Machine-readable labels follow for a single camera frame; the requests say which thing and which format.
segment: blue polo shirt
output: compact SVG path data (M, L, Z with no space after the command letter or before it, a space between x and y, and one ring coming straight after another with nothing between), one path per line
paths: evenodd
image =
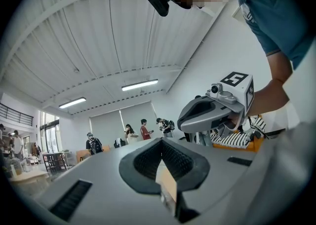
M296 69L314 36L294 0L239 0L239 4L266 56L282 51Z

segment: black metal railing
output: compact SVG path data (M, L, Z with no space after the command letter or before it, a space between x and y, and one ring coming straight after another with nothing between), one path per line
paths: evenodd
M2 103L0 103L0 116L29 126L33 123L33 116L11 109Z

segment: roller blind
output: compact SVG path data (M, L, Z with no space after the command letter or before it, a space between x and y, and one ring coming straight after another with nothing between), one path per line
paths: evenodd
M91 118L93 135L100 140L102 145L114 146L117 138L124 138L124 129L119 111L105 113Z
M130 124L134 131L138 134L138 140L142 141L143 137L140 132L142 126L141 120L146 119L146 128L148 131L154 130L151 134L151 138L157 138L162 136L162 132L159 131L159 127L156 125L156 115L150 102L132 106L121 111L124 126Z

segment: forearm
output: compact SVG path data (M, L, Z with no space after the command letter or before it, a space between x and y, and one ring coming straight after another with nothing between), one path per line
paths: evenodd
M248 116L267 113L282 108L289 98L282 87L283 83L273 79L262 90L255 92Z

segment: fluorescent light fixture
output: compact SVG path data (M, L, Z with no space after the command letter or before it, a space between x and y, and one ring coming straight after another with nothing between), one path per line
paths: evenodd
M132 84L132 85L122 86L122 90L127 91L127 90L131 90L131 89L135 89L135 88L139 88L139 87L143 87L143 86L147 86L147 85L153 85L153 84L157 84L157 83L158 83L158 79L153 79L153 80L140 82L140 83L136 83L136 84Z
M65 104L62 104L62 105L59 106L59 108L65 109L65 108L67 108L67 107L70 107L70 106L72 106L72 105L75 105L75 104L78 104L78 103L84 102L84 101L86 101L86 99L85 99L84 97L81 97L81 98L79 98L79 99L75 99L75 100L73 100L73 101L70 101L70 102L67 102L67 103L65 103Z

